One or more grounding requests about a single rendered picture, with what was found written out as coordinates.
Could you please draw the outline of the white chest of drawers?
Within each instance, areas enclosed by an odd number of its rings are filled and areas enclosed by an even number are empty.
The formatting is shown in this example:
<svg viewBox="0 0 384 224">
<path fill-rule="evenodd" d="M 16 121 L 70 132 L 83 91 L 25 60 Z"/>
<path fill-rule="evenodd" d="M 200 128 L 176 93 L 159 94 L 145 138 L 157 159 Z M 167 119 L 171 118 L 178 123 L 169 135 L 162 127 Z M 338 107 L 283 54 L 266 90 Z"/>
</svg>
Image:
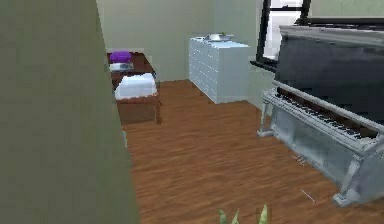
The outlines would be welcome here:
<svg viewBox="0 0 384 224">
<path fill-rule="evenodd" d="M 249 46 L 233 41 L 189 39 L 189 80 L 215 104 L 248 97 Z"/>
</svg>

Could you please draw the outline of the brown wooden bed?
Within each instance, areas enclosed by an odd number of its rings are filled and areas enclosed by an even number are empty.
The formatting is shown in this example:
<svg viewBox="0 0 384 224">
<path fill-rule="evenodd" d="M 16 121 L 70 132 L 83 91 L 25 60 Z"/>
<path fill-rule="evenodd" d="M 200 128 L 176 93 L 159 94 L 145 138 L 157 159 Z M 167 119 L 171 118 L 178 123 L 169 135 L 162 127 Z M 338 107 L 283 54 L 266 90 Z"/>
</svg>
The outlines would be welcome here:
<svg viewBox="0 0 384 224">
<path fill-rule="evenodd" d="M 113 89 L 116 90 L 121 81 L 126 77 L 135 75 L 142 77 L 144 74 L 150 74 L 156 81 L 156 72 L 148 61 L 144 53 L 131 52 L 131 62 L 133 69 L 130 71 L 113 71 L 111 80 Z M 150 118 L 156 124 L 162 122 L 160 94 L 155 91 L 148 96 L 139 96 L 128 99 L 118 99 L 116 101 L 120 120 L 124 124 L 133 124 L 147 121 Z"/>
</svg>

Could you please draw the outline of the grey patterned pillow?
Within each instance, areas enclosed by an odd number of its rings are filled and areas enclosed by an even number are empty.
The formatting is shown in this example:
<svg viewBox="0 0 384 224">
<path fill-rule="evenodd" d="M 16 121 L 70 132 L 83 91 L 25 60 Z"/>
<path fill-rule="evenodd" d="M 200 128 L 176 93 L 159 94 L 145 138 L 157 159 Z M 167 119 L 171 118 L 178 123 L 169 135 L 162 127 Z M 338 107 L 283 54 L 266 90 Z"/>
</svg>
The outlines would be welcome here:
<svg viewBox="0 0 384 224">
<path fill-rule="evenodd" d="M 129 72 L 134 70 L 132 63 L 112 63 L 109 65 L 111 72 Z"/>
</svg>

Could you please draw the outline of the black framed window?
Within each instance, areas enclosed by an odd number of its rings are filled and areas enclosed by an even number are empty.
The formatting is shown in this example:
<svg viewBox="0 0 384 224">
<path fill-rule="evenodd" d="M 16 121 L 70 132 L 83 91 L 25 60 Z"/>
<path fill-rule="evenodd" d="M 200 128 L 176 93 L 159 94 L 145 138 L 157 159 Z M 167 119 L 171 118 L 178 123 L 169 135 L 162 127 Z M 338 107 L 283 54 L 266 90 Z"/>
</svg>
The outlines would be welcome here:
<svg viewBox="0 0 384 224">
<path fill-rule="evenodd" d="M 276 70 L 282 36 L 280 26 L 293 25 L 307 18 L 311 0 L 263 0 L 256 59 L 251 64 L 265 70 Z"/>
</svg>

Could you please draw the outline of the grey upright piano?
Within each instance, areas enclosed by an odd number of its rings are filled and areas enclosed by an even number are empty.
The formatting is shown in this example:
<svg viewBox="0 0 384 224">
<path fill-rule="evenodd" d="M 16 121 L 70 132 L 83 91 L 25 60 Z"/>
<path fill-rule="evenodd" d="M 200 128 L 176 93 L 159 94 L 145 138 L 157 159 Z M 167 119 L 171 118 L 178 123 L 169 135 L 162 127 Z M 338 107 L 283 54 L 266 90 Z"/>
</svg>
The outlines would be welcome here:
<svg viewBox="0 0 384 224">
<path fill-rule="evenodd" d="M 384 198 L 384 18 L 299 19 L 280 34 L 258 135 L 333 181 L 339 206 Z"/>
</svg>

